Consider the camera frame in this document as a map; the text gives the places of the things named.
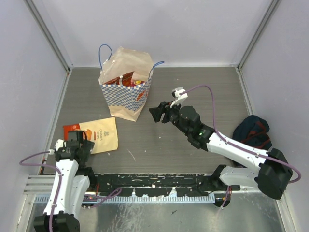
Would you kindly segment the cream red cassava chips bag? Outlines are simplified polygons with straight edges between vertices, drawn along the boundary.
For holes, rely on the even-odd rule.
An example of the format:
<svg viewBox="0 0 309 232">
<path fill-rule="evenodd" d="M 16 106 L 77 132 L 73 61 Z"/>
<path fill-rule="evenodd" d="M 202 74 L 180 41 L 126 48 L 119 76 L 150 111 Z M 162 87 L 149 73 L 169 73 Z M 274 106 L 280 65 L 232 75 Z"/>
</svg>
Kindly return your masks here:
<svg viewBox="0 0 309 232">
<path fill-rule="evenodd" d="M 68 139 L 68 132 L 73 130 L 84 131 L 87 140 L 94 142 L 95 145 L 91 154 L 118 149 L 118 135 L 114 117 L 64 125 L 64 140 Z"/>
</svg>

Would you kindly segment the colourful candy bag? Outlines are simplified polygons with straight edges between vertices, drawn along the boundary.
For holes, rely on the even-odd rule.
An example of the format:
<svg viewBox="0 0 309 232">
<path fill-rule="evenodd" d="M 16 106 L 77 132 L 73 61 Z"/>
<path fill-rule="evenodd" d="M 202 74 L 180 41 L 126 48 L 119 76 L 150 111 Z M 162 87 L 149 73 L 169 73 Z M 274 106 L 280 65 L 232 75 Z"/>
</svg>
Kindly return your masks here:
<svg viewBox="0 0 309 232">
<path fill-rule="evenodd" d="M 144 84 L 145 82 L 144 81 L 139 81 L 139 80 L 133 80 L 131 79 L 130 80 L 130 87 L 135 87 L 135 86 L 139 86 L 139 85 L 142 85 Z"/>
</svg>

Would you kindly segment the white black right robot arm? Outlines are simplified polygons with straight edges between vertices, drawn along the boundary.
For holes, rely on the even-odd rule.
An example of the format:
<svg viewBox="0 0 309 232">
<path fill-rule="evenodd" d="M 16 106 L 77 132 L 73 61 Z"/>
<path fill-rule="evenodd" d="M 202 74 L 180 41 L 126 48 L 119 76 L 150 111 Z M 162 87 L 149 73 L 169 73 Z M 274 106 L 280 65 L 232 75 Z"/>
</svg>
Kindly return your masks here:
<svg viewBox="0 0 309 232">
<path fill-rule="evenodd" d="M 149 112 L 155 122 L 172 123 L 195 148 L 225 156 L 242 165 L 241 168 L 221 168 L 211 179 L 216 190 L 242 185 L 257 188 L 272 199 L 281 199 L 293 171 L 280 150 L 253 148 L 216 132 L 200 121 L 200 115 L 192 106 L 182 107 L 163 101 L 158 107 L 149 108 Z"/>
</svg>

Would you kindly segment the red Doritos bag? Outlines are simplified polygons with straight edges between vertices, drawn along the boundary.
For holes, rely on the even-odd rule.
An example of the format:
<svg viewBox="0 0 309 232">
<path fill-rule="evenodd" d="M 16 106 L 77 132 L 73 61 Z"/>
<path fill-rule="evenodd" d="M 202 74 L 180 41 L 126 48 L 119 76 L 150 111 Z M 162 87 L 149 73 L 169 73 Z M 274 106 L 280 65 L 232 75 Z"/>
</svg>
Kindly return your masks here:
<svg viewBox="0 0 309 232">
<path fill-rule="evenodd" d="M 105 85 L 120 85 L 125 87 L 132 87 L 134 86 L 134 82 L 132 81 L 132 76 L 134 72 L 129 72 L 123 74 L 119 77 L 116 77 L 110 81 L 105 82 Z"/>
</svg>

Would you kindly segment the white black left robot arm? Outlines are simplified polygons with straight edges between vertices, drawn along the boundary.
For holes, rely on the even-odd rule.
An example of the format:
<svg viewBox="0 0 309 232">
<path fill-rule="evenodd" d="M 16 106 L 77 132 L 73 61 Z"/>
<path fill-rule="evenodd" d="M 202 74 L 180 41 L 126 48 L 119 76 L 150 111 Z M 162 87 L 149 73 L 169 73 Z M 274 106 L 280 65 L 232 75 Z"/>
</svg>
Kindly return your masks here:
<svg viewBox="0 0 309 232">
<path fill-rule="evenodd" d="M 66 140 L 55 144 L 56 173 L 49 202 L 41 216 L 34 219 L 37 232 L 79 232 L 78 220 L 87 191 L 97 185 L 91 167 L 86 163 L 94 148 L 85 131 L 71 130 Z"/>
</svg>

